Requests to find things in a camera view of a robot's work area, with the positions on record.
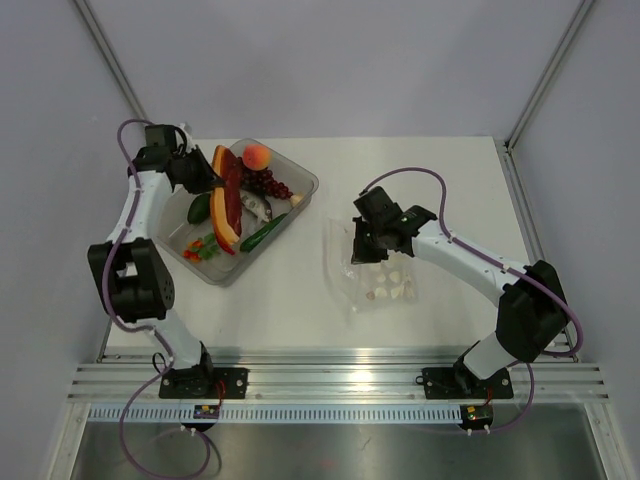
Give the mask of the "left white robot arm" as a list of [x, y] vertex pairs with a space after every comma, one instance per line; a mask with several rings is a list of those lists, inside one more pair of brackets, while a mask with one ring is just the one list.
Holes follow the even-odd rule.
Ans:
[[89, 247], [88, 263], [112, 323], [128, 334], [149, 335], [166, 351], [163, 383], [203, 398], [216, 385], [211, 356], [174, 309], [174, 282], [152, 236], [175, 188], [205, 194], [225, 182], [183, 129], [144, 119], [138, 123], [146, 144], [136, 156], [125, 157], [123, 210], [107, 240]]

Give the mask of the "clear zip top bag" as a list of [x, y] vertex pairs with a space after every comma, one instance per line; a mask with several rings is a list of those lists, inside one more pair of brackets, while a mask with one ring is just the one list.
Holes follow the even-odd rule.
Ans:
[[409, 260], [390, 253], [374, 264], [353, 264], [355, 227], [346, 220], [327, 218], [323, 226], [323, 274], [334, 299], [354, 313], [371, 313], [418, 300]]

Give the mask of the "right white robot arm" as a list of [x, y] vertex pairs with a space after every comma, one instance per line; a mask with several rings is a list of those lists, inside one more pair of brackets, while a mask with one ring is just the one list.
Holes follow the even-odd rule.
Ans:
[[375, 264], [400, 253], [438, 266], [487, 298], [497, 309], [496, 326], [450, 367], [421, 373], [429, 399], [513, 396], [508, 367], [531, 363], [565, 329], [566, 300], [553, 266], [545, 261], [510, 266], [504, 259], [458, 239], [435, 213], [407, 210], [376, 186], [355, 200], [353, 264]]

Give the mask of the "red orange meat slab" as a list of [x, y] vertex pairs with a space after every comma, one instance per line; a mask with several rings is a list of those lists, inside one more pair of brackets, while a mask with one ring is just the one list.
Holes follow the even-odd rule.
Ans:
[[232, 248], [242, 235], [242, 166], [240, 158], [229, 148], [223, 145], [216, 147], [212, 167], [225, 180], [226, 185], [211, 193], [210, 214], [214, 235], [224, 238]]

